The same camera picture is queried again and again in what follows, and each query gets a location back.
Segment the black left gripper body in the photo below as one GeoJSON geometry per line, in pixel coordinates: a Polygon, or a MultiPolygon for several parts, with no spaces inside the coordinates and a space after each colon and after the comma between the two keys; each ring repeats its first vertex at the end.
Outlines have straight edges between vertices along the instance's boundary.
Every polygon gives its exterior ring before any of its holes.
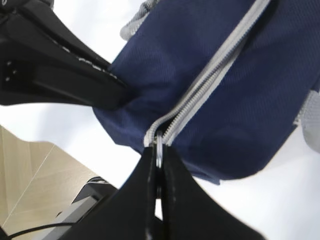
{"type": "Polygon", "coordinates": [[[52,40],[53,2],[51,0],[2,0],[0,2],[1,40],[52,40]]]}

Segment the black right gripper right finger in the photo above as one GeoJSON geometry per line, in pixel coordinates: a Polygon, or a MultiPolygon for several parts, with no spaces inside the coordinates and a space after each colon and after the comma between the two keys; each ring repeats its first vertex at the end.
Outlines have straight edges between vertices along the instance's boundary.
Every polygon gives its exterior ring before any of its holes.
{"type": "Polygon", "coordinates": [[[162,216],[167,240],[263,240],[196,183],[178,153],[162,154],[162,216]]]}

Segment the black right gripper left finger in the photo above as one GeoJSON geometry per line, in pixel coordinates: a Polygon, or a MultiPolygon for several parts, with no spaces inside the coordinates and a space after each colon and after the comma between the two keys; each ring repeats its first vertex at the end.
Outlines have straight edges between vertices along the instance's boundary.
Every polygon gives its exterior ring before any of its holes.
{"type": "Polygon", "coordinates": [[[156,150],[144,149],[135,169],[111,197],[103,198],[61,238],[63,240],[161,240],[163,224],[155,216],[156,150]]]}

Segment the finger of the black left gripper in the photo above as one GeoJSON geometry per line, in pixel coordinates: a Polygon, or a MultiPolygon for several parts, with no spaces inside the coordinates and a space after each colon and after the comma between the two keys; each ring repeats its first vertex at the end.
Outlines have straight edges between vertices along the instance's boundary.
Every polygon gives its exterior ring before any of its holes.
{"type": "Polygon", "coordinates": [[[116,110],[130,89],[77,37],[0,34],[0,104],[62,103],[116,110]]]}
{"type": "Polygon", "coordinates": [[[42,88],[124,88],[109,63],[79,40],[52,11],[52,40],[15,40],[26,56],[15,64],[14,78],[42,88]]]}

